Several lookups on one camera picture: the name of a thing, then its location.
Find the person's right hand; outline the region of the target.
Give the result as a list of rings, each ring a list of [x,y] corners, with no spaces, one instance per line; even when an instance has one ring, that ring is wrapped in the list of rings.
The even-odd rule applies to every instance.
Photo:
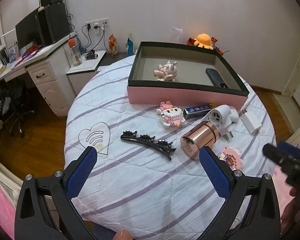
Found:
[[[281,232],[289,227],[292,220],[298,222],[300,220],[300,192],[296,188],[291,188],[289,194],[293,199],[287,204],[281,216]]]

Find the person's left hand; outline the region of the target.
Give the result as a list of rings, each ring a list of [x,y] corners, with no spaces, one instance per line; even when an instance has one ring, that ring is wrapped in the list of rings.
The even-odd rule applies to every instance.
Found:
[[[131,234],[126,230],[120,230],[115,234],[113,240],[133,240]]]

